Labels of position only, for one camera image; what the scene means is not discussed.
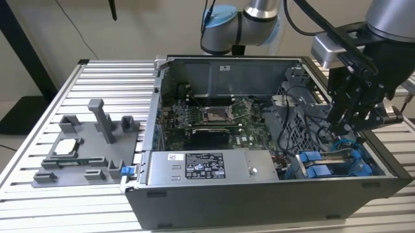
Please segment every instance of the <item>blue latch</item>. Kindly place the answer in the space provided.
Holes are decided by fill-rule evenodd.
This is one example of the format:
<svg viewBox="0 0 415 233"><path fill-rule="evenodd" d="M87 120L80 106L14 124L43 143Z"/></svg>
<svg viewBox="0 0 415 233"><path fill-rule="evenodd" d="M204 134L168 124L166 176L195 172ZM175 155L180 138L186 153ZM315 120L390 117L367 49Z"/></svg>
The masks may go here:
<svg viewBox="0 0 415 233"><path fill-rule="evenodd" d="M320 176L330 176L332 174L326 165L316 165L307 168L307 175L310 178L318 178Z"/></svg>
<svg viewBox="0 0 415 233"><path fill-rule="evenodd" d="M135 166L126 166L122 169L122 176L134 176L134 174L136 173L136 167Z"/></svg>
<svg viewBox="0 0 415 233"><path fill-rule="evenodd" d="M315 161L315 160L322 160L322 154L318 151L304 151L300 154L300 160L302 162L307 162L307 161Z"/></svg>

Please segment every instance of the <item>white wall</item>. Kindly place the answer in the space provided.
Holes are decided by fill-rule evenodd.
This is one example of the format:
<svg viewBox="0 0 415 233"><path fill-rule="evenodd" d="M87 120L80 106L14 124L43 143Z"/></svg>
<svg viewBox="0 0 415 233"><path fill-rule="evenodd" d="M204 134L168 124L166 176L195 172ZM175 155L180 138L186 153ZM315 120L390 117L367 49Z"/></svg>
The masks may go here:
<svg viewBox="0 0 415 233"><path fill-rule="evenodd" d="M372 0L308 0L310 5L335 27L364 21L371 2ZM288 0L288 3L290 16L295 25L306 32L322 31L322 28L303 13L299 6L291 0ZM271 54L311 56L312 37L300 35L292 29L288 22L286 22L282 7L279 14L282 16L280 41L276 43Z"/></svg>
<svg viewBox="0 0 415 233"><path fill-rule="evenodd" d="M0 101L39 95L36 84L0 32Z"/></svg>
<svg viewBox="0 0 415 233"><path fill-rule="evenodd" d="M202 54L204 0L59 0L100 59L154 59L158 54ZM10 0L10 6L51 76L63 84L79 59L95 59L55 0ZM247 0L219 0L243 9ZM267 47L247 54L266 55Z"/></svg>

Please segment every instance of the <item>blue release tab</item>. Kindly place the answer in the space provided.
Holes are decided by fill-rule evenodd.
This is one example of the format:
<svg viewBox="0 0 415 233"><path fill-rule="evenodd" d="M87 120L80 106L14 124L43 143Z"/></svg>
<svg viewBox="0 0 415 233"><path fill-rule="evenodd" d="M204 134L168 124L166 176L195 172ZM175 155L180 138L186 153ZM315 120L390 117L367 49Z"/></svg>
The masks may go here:
<svg viewBox="0 0 415 233"><path fill-rule="evenodd" d="M326 165L316 165L307 168L307 175L310 178L315 178L320 176L330 176L332 174Z"/></svg>
<svg viewBox="0 0 415 233"><path fill-rule="evenodd" d="M134 176L136 172L136 167L135 166L126 166L122 168L122 176Z"/></svg>
<svg viewBox="0 0 415 233"><path fill-rule="evenodd" d="M232 5L216 5L214 6L212 15L210 21L207 22L207 28L215 28L227 22L230 22L236 16L238 9Z"/></svg>
<svg viewBox="0 0 415 233"><path fill-rule="evenodd" d="M362 158L362 154L359 153L358 150L354 150L354 151L352 151L351 156L352 156L355 159L360 159L360 158Z"/></svg>
<svg viewBox="0 0 415 233"><path fill-rule="evenodd" d="M300 154L302 162L322 160L322 154L318 151L304 151Z"/></svg>

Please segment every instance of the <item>power supply label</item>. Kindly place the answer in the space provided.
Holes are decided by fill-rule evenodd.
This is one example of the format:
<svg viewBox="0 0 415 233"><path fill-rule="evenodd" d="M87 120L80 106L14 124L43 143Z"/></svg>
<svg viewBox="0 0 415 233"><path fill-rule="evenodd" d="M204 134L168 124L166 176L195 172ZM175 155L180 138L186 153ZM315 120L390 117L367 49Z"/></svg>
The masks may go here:
<svg viewBox="0 0 415 233"><path fill-rule="evenodd" d="M224 179L226 164L223 153L186 154L186 178Z"/></svg>

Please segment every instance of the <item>blue cable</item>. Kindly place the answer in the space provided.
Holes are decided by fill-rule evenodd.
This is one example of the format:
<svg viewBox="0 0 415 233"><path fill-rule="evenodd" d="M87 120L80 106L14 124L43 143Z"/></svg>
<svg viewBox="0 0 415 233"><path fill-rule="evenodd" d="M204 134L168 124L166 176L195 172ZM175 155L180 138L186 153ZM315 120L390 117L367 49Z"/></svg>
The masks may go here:
<svg viewBox="0 0 415 233"><path fill-rule="evenodd" d="M343 142L350 142L351 144L355 144L356 147L360 147L359 144L354 141L354 140L350 140L350 139L342 139L339 140L331 147L331 151L335 151L336 148L338 148L338 145Z"/></svg>

